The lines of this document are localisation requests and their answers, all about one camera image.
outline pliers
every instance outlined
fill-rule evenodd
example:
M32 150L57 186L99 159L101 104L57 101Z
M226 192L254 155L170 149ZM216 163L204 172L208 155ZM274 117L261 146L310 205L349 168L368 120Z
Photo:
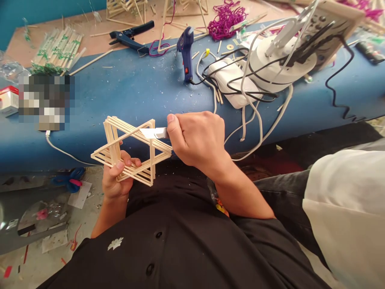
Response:
M134 41L134 36L140 33L143 33L147 30L150 30L153 27L154 27L154 21L151 20L150 22L144 23L143 25L140 25L137 27L127 29L123 32L112 31L109 35L112 39L115 39L115 40L110 42L109 44L113 45L115 43L121 43L125 46L128 46L131 49L135 49L138 52L149 54L150 49L147 46Z

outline blue glue gun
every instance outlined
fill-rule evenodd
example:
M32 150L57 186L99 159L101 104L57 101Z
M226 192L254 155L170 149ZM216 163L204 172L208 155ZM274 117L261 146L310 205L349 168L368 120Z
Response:
M184 66L184 81L188 83L193 80L193 65L191 59L191 45L193 44L193 42L194 28L189 26L183 31L176 44L176 50L182 53Z

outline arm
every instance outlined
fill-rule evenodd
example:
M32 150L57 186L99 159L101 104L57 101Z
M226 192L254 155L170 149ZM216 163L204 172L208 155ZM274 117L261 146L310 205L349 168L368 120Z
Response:
M274 213L252 181L225 151L225 123L211 112L170 114L167 131L177 156L215 182L218 195L232 214L269 219Z
M131 158L125 151L120 151L120 154L124 163L119 161L112 168L104 165L102 181L104 199L91 238L98 237L126 217L128 193L132 188L133 180L128 178L118 183L116 177L122 173L124 164L130 166L134 162L137 167L140 167L142 163L139 159Z

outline wrist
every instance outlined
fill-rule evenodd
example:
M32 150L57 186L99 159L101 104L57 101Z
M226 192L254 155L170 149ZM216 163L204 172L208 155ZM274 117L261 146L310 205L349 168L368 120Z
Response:
M231 160L230 155L225 152L221 157L213 160L210 166L202 172L216 183L227 178L233 166L235 166L234 162Z
M128 201L128 195L120 195L115 197L108 197L107 195L104 195L103 198L103 204L106 205L116 205L116 204L127 204Z

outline knife blade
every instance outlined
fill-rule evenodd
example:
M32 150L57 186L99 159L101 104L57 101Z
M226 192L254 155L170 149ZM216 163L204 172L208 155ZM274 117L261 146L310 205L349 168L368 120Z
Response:
M167 128L141 128L140 131L148 139L169 138Z

